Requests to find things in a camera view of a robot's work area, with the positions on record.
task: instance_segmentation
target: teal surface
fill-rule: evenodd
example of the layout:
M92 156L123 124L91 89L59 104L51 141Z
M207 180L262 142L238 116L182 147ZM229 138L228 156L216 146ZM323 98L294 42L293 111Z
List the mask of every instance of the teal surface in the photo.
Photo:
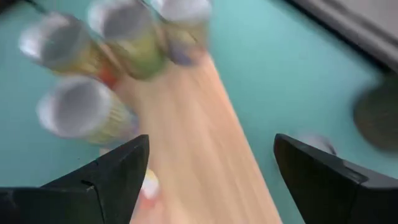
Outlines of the teal surface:
M85 20L89 0L39 0ZM303 223L272 153L275 133L328 137L338 154L398 177L398 155L372 148L351 118L355 96L381 72L279 0L214 0L211 53L284 223ZM40 185L98 156L98 148L57 139L35 114L56 77L17 49L39 16L24 4L0 15L0 185Z

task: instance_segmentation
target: can label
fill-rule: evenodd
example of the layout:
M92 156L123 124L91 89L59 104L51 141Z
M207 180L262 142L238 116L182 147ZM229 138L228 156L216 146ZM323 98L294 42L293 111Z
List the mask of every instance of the can label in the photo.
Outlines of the can label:
M196 25L164 21L167 53L174 63L191 65L206 49L206 22Z
M100 79L108 87L116 83L119 71L105 53L93 41L80 52L79 56L68 65L53 69L62 75L85 74Z
M109 42L109 47L133 78L150 78L165 63L165 56L158 46L153 29L135 39Z
M86 137L88 142L117 147L138 135L138 120L119 98L112 94L112 107L102 125Z

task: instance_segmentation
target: stack of cans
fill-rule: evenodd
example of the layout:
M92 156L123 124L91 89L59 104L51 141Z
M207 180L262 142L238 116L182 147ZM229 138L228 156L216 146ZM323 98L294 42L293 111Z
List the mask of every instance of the stack of cans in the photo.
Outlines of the stack of cans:
M108 149L138 135L136 115L113 92L118 80L125 72L150 80L167 58L195 65L206 52L211 14L208 0L156 0L152 6L140 0L93 2L88 23L100 41L84 22L61 12L46 13L22 33L21 52L62 77L37 107L45 129Z

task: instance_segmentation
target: wooden board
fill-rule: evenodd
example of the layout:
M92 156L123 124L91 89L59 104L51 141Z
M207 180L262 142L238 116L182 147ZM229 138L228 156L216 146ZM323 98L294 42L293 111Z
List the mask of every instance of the wooden board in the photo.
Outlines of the wooden board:
M134 223L281 223L210 56L148 82L125 77L118 95L149 134L162 191Z

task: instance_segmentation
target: can lid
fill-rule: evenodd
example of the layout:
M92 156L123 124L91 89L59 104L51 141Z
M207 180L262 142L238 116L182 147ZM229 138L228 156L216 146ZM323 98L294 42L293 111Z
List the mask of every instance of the can lid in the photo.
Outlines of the can lid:
M154 9L167 21L198 23L209 19L209 0L152 0Z
M139 1L95 1L88 11L90 27L102 38L134 38L150 23L150 12Z
M51 12L21 34L19 48L35 63L52 68L73 60L89 39L76 17Z
M37 116L44 128L62 138L83 138L106 121L111 97L98 80L69 76L39 101Z

